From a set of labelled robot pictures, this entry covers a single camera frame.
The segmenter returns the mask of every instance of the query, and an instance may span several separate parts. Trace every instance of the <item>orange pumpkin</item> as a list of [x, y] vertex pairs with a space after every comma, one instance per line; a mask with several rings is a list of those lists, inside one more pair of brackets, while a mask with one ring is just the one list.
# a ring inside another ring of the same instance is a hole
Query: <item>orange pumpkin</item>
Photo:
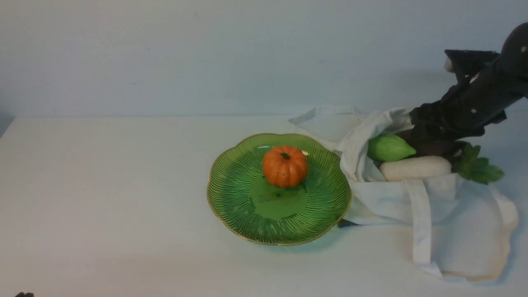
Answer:
[[308, 175], [308, 161], [303, 152], [289, 145], [275, 146], [262, 160], [264, 176], [281, 188], [298, 186]]

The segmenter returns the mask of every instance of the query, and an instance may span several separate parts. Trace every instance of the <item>white radish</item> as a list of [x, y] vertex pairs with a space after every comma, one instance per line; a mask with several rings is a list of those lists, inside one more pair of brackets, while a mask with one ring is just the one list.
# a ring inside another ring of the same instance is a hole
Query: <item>white radish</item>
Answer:
[[440, 156], [425, 156], [385, 162], [380, 171], [387, 181], [426, 179], [451, 174], [451, 163]]

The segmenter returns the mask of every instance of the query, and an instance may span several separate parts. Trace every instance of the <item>green glass plate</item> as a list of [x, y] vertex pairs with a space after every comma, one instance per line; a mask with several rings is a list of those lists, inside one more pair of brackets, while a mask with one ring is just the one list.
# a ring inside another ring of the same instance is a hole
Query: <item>green glass plate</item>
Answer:
[[[268, 183], [262, 158], [274, 146], [300, 148], [308, 176], [296, 188]], [[208, 200], [235, 234], [265, 245], [300, 245], [324, 235], [343, 218], [352, 200], [339, 157], [300, 134], [257, 134], [221, 154], [211, 168]]]

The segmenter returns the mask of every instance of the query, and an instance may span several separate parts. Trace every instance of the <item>black robotic arm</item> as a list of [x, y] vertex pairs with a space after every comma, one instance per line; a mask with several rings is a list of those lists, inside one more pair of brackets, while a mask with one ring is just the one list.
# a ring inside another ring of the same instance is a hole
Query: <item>black robotic arm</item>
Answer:
[[434, 103], [410, 113], [413, 143], [482, 136], [506, 119], [504, 109], [528, 95], [528, 23], [515, 28], [501, 53], [446, 50], [447, 70], [458, 83]]

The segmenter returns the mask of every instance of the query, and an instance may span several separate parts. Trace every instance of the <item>white table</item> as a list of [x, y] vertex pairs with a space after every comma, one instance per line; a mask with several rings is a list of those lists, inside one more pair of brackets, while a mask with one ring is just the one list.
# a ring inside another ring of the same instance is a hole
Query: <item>white table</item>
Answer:
[[520, 225], [498, 285], [446, 283], [411, 261], [406, 226], [333, 229], [297, 247], [253, 244], [206, 200], [224, 150], [286, 116], [17, 118], [0, 138], [0, 295], [526, 296], [527, 112], [475, 143]]

